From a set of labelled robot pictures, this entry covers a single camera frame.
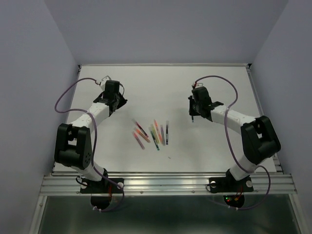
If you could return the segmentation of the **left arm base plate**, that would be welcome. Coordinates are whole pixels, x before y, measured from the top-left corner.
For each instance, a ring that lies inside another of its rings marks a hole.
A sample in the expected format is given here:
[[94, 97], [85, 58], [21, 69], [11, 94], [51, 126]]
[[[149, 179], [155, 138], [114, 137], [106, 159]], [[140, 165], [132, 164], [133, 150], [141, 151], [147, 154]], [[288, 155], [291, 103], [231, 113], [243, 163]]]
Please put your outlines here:
[[87, 184], [87, 186], [80, 186], [81, 194], [122, 194], [121, 189], [104, 179], [101, 181], [92, 181], [83, 178], [82, 182]]

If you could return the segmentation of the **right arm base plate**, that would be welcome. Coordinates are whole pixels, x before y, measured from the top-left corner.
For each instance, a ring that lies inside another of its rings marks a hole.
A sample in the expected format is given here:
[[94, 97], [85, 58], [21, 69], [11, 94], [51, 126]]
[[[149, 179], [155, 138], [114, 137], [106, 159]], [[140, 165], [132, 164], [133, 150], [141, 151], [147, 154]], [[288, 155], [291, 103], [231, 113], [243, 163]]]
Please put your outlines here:
[[207, 184], [208, 190], [213, 193], [250, 193], [254, 191], [251, 178], [248, 176], [240, 181], [229, 177], [211, 177]]

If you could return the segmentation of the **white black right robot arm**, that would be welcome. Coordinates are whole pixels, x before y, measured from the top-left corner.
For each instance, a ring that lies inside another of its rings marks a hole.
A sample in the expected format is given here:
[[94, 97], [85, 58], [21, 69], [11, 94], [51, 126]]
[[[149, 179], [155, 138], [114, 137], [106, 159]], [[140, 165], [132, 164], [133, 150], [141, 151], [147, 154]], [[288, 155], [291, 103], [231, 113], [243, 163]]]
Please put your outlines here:
[[243, 156], [234, 157], [235, 165], [224, 178], [224, 184], [229, 190], [236, 190], [242, 184], [242, 179], [254, 173], [259, 164], [281, 150], [281, 144], [274, 127], [267, 116], [251, 117], [230, 110], [223, 103], [212, 102], [208, 90], [202, 86], [192, 90], [188, 97], [190, 101], [190, 116], [200, 116], [211, 122], [224, 125], [227, 141], [228, 130], [240, 134]]

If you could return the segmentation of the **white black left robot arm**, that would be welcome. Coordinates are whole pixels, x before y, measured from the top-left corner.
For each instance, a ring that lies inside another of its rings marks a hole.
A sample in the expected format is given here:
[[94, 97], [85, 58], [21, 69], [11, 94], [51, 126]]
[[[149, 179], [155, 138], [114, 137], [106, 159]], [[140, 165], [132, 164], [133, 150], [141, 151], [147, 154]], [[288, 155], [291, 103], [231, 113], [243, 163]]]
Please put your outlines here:
[[58, 110], [60, 99], [57, 100], [55, 104], [57, 113], [82, 112], [82, 115], [71, 123], [62, 123], [58, 127], [54, 160], [92, 181], [91, 185], [97, 192], [104, 192], [108, 188], [110, 179], [107, 171], [94, 161], [98, 125], [124, 106], [127, 99], [119, 91], [122, 84], [117, 80], [97, 82], [94, 78], [82, 78], [78, 81], [84, 80], [94, 81], [101, 87], [102, 92], [88, 110], [74, 108], [61, 111]]

